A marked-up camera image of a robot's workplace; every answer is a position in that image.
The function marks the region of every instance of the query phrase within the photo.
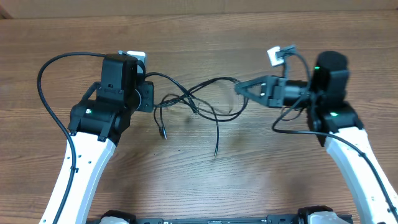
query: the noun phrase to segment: wooden table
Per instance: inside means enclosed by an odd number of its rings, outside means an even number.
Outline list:
[[[249,80],[280,75],[266,50],[296,44],[310,65],[324,50],[348,56],[347,99],[369,133],[374,153],[398,187],[398,12],[301,12],[204,16],[137,16],[0,21],[0,223],[37,223],[65,153],[65,136],[42,106],[36,89],[40,67],[74,51],[147,52],[147,69],[191,87],[213,77]],[[65,125],[92,82],[101,59],[70,57],[45,71],[44,94]],[[293,79],[305,79],[292,59]],[[152,78],[155,100],[178,93]],[[228,83],[198,94],[222,108]],[[90,218],[109,209],[138,217],[261,217],[328,205],[358,221],[337,166],[314,136],[273,133],[279,110],[250,102],[238,119],[215,124],[187,107],[165,111],[168,140],[151,114],[135,113],[107,165]],[[307,129],[305,116],[282,127]]]

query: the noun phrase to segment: cable clip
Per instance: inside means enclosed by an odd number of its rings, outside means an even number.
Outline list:
[[[70,166],[70,169],[71,169],[71,170],[73,170],[73,171],[74,171],[74,172],[76,172],[76,173],[77,173],[77,172],[79,172],[79,168],[76,168],[76,167]]]
[[[267,50],[269,61],[272,67],[277,67],[279,65],[283,65],[285,63],[285,57],[291,56],[289,52],[296,52],[296,46],[290,45],[283,49],[280,49],[279,46],[275,46],[269,50]]]

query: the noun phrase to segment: white plastic part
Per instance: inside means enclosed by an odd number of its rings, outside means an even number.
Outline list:
[[[283,63],[285,63],[285,60],[283,58],[276,57],[276,52],[278,52],[278,51],[280,51],[279,46],[275,46],[275,47],[267,50],[269,61],[270,61],[272,67],[276,67],[278,65],[282,65]]]
[[[141,56],[141,57],[146,57],[145,52],[136,52],[133,50],[129,50],[126,52],[127,54],[131,55],[131,56]]]
[[[366,156],[377,170],[393,205],[398,207],[397,193],[377,162],[366,131],[364,129],[359,130],[357,127],[342,128],[334,135],[349,141],[366,153]],[[326,138],[325,147],[340,168],[353,195],[361,223],[397,223],[393,214],[388,212],[389,206],[386,203],[386,199],[372,170],[363,157],[358,156],[358,153],[351,147],[333,138]]]
[[[314,212],[307,217],[308,224],[347,224],[334,212]]]
[[[122,218],[104,217],[101,219],[101,222],[99,224],[129,224],[129,223]]]
[[[75,173],[68,199],[58,220],[59,224],[86,223],[98,181],[116,148],[109,139],[100,142],[97,138],[97,135],[81,132],[72,136],[76,149],[76,168],[78,170]],[[68,143],[60,175],[40,224],[53,223],[67,187],[71,166],[72,154]]]

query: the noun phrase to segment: wire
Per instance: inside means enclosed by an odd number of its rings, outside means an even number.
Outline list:
[[[282,114],[287,108],[290,108],[290,106],[284,106],[284,107],[281,109],[280,113]],[[294,119],[299,118],[299,116],[301,115],[301,113],[303,112],[304,109],[305,109],[305,107],[302,107],[302,108],[300,108],[300,109],[294,108],[295,111],[298,111],[298,113],[296,114],[296,116],[294,116],[294,118],[290,118],[290,119],[283,119],[283,118],[282,118],[282,121],[293,121]]]
[[[49,104],[47,103],[47,101],[44,98],[44,94],[43,94],[43,91],[42,91],[42,75],[43,75],[43,72],[44,72],[45,68],[47,68],[52,62],[54,62],[54,61],[56,61],[56,60],[58,60],[60,58],[74,56],[74,55],[87,55],[87,56],[95,56],[95,57],[105,57],[104,54],[96,54],[96,53],[89,53],[89,52],[72,52],[72,53],[61,54],[61,55],[58,55],[58,56],[56,56],[54,58],[51,58],[48,62],[46,62],[42,66],[42,68],[40,69],[39,74],[37,75],[37,91],[39,92],[40,99],[42,100],[42,103],[43,103],[45,109],[49,112],[49,114],[54,119],[56,124],[60,127],[61,131],[67,137],[67,140],[68,140],[69,146],[70,146],[70,150],[71,150],[71,153],[72,153],[72,166],[70,168],[70,175],[69,175],[67,188],[65,189],[65,193],[64,193],[64,195],[62,197],[62,201],[61,201],[61,204],[60,204],[60,206],[58,208],[57,214],[55,215],[53,224],[56,224],[58,222],[58,220],[59,220],[59,218],[61,216],[63,207],[65,206],[65,202],[67,201],[70,188],[72,186],[73,177],[75,175],[75,169],[76,169],[76,150],[75,150],[75,145],[73,144],[72,138],[69,135],[69,132],[67,131],[65,126],[62,124],[62,122],[57,118],[55,113],[51,110],[51,107],[49,106]]]
[[[286,56],[283,56],[282,58],[283,58],[283,60],[285,62],[285,63],[283,63],[284,69],[282,71],[282,74],[283,74],[284,78],[288,79],[289,78],[290,66],[288,64],[288,61],[286,60]]]
[[[89,89],[86,91],[86,93],[82,96],[81,100],[88,100],[91,95],[94,93],[94,91],[101,85],[100,82],[94,82]]]
[[[392,201],[391,201],[391,199],[390,199],[390,197],[389,197],[389,195],[387,193],[386,187],[384,186],[379,174],[377,173],[376,168],[373,166],[372,162],[369,160],[369,158],[366,156],[366,154],[364,152],[362,152],[360,149],[358,149],[355,145],[353,145],[352,143],[348,142],[347,140],[345,140],[345,139],[343,139],[343,138],[341,138],[339,136],[335,136],[334,134],[330,134],[330,133],[321,133],[321,132],[318,132],[318,131],[283,130],[283,129],[275,128],[277,123],[280,120],[283,120],[283,117],[286,116],[288,113],[290,113],[293,109],[295,109],[295,107],[304,99],[304,97],[308,94],[310,86],[311,86],[310,69],[309,69],[308,64],[305,61],[304,57],[302,55],[300,55],[299,53],[297,53],[297,52],[287,52],[286,54],[287,55],[288,54],[295,55],[302,61],[302,63],[304,64],[304,67],[305,67],[305,72],[307,74],[308,82],[307,82],[307,86],[305,87],[303,95],[286,112],[282,113],[275,120],[275,122],[272,124],[272,130],[277,132],[277,133],[283,133],[283,134],[314,134],[314,135],[317,135],[317,136],[326,136],[326,137],[329,137],[329,138],[333,138],[333,139],[339,140],[342,143],[345,143],[349,147],[353,148],[359,154],[359,156],[361,156],[366,161],[366,163],[368,164],[369,168],[372,170],[372,172],[374,174],[374,177],[376,178],[376,180],[377,180],[377,182],[378,182],[378,184],[380,186],[380,189],[381,189],[384,197],[386,198],[386,202],[387,202],[387,204],[389,206],[389,209],[392,212],[392,214],[393,214],[394,218],[396,219],[396,221],[398,222],[397,210],[394,207],[394,205],[392,204]]]
[[[171,77],[169,77],[167,75],[161,74],[161,73],[148,73],[146,75],[146,78],[150,77],[150,76],[154,76],[154,75],[158,75],[158,76],[165,77],[165,78],[169,79],[171,82],[176,84],[181,89],[181,91],[184,93],[181,96],[178,96],[178,95],[173,94],[173,93],[169,93],[169,94],[165,95],[162,98],[162,101],[158,105],[155,105],[154,120],[155,120],[156,125],[159,128],[160,135],[163,138],[167,139],[165,125],[164,125],[164,121],[163,121],[162,108],[167,108],[167,107],[173,106],[173,105],[175,105],[177,103],[183,103],[183,104],[189,106],[194,113],[200,115],[201,117],[203,117],[205,119],[208,119],[210,121],[215,121],[216,122],[217,141],[216,141],[216,147],[215,147],[215,153],[214,153],[214,158],[216,158],[217,153],[218,153],[218,148],[219,148],[219,139],[220,139],[219,122],[228,122],[228,121],[232,121],[232,120],[236,119],[244,111],[244,109],[247,107],[249,99],[248,98],[244,98],[243,99],[243,105],[242,105],[242,107],[241,107],[241,109],[239,111],[237,111],[235,113],[231,113],[231,110],[230,110],[228,114],[220,114],[220,113],[216,113],[215,112],[216,109],[213,106],[211,106],[207,101],[195,97],[193,95],[193,93],[196,93],[197,91],[201,90],[202,88],[204,88],[204,87],[206,87],[206,86],[208,86],[208,85],[210,85],[210,84],[212,84],[214,82],[217,82],[219,80],[227,80],[227,81],[233,82],[235,84],[240,83],[240,81],[238,79],[232,78],[232,77],[218,77],[218,78],[213,78],[211,80],[207,80],[207,81],[204,81],[202,83],[199,83],[196,86],[194,86],[194,87],[190,88],[189,90],[187,90],[181,84],[179,84],[179,82],[175,81],[173,78],[171,78]],[[170,96],[174,96],[174,98],[172,98],[170,100],[166,100],[166,98],[168,98]],[[197,107],[195,104],[193,104],[192,100],[201,101],[202,103],[204,103],[207,106],[209,106],[211,111],[208,111],[208,110],[205,110],[203,108]],[[159,122],[157,121],[157,118],[156,118],[157,108],[159,108],[160,124],[159,124]],[[209,117],[209,116],[207,116],[207,115],[205,115],[203,113],[212,114],[214,116],[214,118],[211,118],[211,117]],[[218,116],[229,117],[229,118],[227,118],[227,119],[218,119]]]

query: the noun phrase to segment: black plastic part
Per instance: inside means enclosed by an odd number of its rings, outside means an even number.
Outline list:
[[[267,216],[267,223],[270,224],[299,224],[296,220],[297,215],[295,214]]]
[[[359,116],[348,102],[343,102],[340,107],[335,108],[317,105],[309,106],[307,108],[307,115],[307,124],[311,131],[337,133],[340,128],[364,128]],[[324,146],[326,136],[317,136],[317,138],[321,146]]]
[[[266,75],[236,84],[235,91],[261,105],[281,108],[292,106],[305,93],[306,85],[307,82],[290,81],[283,77]],[[255,86],[261,86],[261,91],[257,94],[251,91],[251,88]],[[307,95],[298,107],[305,106],[309,99],[310,95]]]
[[[364,128],[355,110],[344,101],[349,78],[347,65],[347,58],[338,52],[328,51],[318,56],[311,85],[313,98],[307,108],[311,131],[337,133],[340,128]],[[317,138],[324,146],[326,137]]]
[[[347,58],[334,51],[322,52],[314,69],[311,89],[319,95],[318,106],[336,108],[346,96],[349,71]]]
[[[291,54],[290,55],[288,54],[289,52],[296,52],[296,45],[292,44],[287,47],[284,47],[280,51],[276,52],[275,56],[277,58],[282,58],[284,55],[285,55],[285,57],[288,57],[288,56],[291,56]]]
[[[122,132],[130,126],[131,115],[138,106],[144,106],[141,111],[153,110],[154,86],[152,82],[137,84],[140,83],[138,62],[137,58],[129,55],[105,56],[101,83],[92,84],[70,112],[68,129],[71,135],[81,131],[98,135],[99,141],[109,138],[118,145]],[[96,99],[89,100],[94,88]]]
[[[353,224],[352,215],[338,215],[347,223]],[[100,220],[86,224],[99,224]],[[138,218],[135,224],[304,224],[304,220],[297,214],[268,215],[252,218],[189,218],[163,220],[162,218]]]
[[[137,111],[141,112],[153,112],[154,110],[154,83],[145,81],[143,84],[137,86],[138,92],[141,94],[141,105],[137,108]]]
[[[137,224],[136,216],[127,212],[109,210],[101,217],[101,219],[104,217],[122,218],[124,221],[129,222],[129,224]]]

